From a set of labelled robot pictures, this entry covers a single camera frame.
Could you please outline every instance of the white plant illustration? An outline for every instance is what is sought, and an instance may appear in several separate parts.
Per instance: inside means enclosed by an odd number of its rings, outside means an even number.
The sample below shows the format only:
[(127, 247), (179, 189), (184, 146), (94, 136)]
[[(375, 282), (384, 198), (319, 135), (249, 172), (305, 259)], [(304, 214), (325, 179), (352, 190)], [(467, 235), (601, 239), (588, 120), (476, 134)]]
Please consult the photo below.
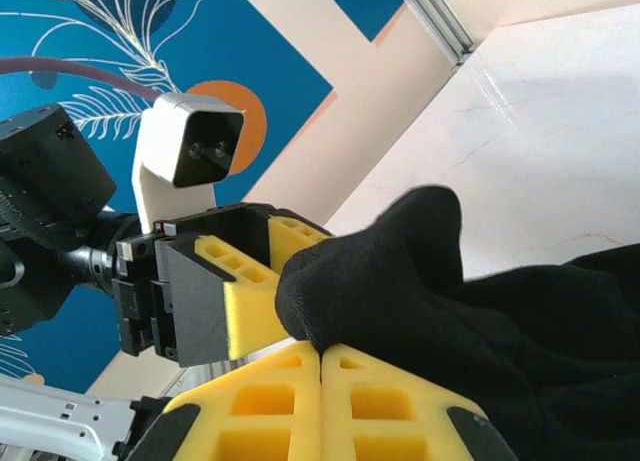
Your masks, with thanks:
[[(69, 61), (106, 65), (118, 71), (131, 81), (142, 84), (158, 92), (180, 92), (171, 79), (167, 63), (158, 57), (160, 49), (175, 36), (180, 34), (195, 17), (203, 0), (192, 2), (187, 18), (172, 32), (162, 39), (152, 40), (152, 27), (158, 13), (170, 3), (180, 0), (145, 0), (142, 18), (134, 19), (133, 0), (109, 0), (115, 9), (109, 9), (105, 0), (75, 0), (81, 7), (108, 25), (112, 32), (101, 29), (89, 22), (69, 16), (27, 12), (0, 12), (0, 16), (20, 16), (38, 18), (52, 22), (31, 50), (32, 56), (42, 51), (47, 40), (54, 34), (70, 27), (80, 27), (106, 40), (114, 49), (113, 58), (69, 57)], [(128, 58), (122, 61), (122, 55)], [(69, 112), (80, 129), (87, 130), (89, 138), (98, 135), (98, 139), (106, 138), (113, 127), (113, 138), (123, 133), (129, 138), (136, 130), (142, 110), (148, 104), (135, 101), (134, 97), (121, 90), (106, 90), (96, 86), (89, 87), (90, 93), (75, 94), (73, 101), (61, 103)]]
[(22, 342), (22, 339), (14, 334), (0, 338), (0, 374), (18, 379), (36, 374), (33, 366), (27, 362), (27, 353), (9, 344), (11, 342)]

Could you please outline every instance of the marble surface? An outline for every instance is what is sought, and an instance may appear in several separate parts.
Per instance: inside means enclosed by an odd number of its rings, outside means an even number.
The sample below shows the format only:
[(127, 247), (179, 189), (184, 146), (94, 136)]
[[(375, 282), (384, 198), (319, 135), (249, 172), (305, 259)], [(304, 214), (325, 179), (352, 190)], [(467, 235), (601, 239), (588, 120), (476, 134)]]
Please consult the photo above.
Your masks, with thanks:
[(327, 227), (436, 183), (470, 277), (640, 242), (639, 31), (639, 5), (494, 31)]

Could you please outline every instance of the black fabric cloth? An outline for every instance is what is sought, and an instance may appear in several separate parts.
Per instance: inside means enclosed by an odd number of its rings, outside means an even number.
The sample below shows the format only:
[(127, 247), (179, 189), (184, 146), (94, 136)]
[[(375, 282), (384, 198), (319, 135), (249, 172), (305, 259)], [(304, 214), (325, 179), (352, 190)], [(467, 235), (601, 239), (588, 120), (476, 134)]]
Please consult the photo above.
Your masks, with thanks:
[(640, 245), (465, 282), (460, 233), (457, 196), (417, 188), (295, 255), (278, 315), (475, 401), (523, 461), (640, 460)]

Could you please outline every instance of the cable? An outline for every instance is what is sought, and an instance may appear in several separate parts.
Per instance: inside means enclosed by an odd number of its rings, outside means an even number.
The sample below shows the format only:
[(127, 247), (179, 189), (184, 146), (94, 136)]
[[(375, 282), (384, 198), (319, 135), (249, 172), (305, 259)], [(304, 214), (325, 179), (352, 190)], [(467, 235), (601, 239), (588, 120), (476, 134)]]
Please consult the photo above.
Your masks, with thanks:
[(132, 94), (136, 94), (148, 101), (155, 101), (160, 93), (141, 84), (129, 81), (115, 73), (105, 71), (86, 64), (66, 61), (58, 58), (45, 58), (40, 56), (15, 56), (12, 58), (0, 58), (0, 75), (10, 73), (22, 73), (28, 71), (53, 71), (56, 73), (72, 74), (83, 78), (93, 79), (115, 88), (120, 88)]

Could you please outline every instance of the blue wall mural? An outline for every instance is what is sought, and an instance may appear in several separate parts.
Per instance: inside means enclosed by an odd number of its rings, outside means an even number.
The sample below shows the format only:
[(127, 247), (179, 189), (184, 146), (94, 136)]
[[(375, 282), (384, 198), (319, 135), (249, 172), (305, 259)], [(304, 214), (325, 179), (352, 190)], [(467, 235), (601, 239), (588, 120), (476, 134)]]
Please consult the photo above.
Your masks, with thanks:
[[(401, 4), (336, 2), (369, 39)], [(0, 25), (2, 57), (91, 63), (161, 92), (207, 92), (207, 82), (217, 89), (216, 80), (229, 80), (252, 94), (266, 113), (266, 139), (246, 169), (215, 187), (219, 204), (243, 198), (332, 89), (247, 0), (0, 0)], [(135, 210), (130, 177), (144, 100), (46, 72), (0, 78), (0, 100), (0, 119), (61, 102), (118, 185), (110, 205)], [(49, 385), (85, 391), (118, 351), (115, 320), (112, 300), (77, 289), (53, 321), (0, 339), (0, 373), (37, 372)]]

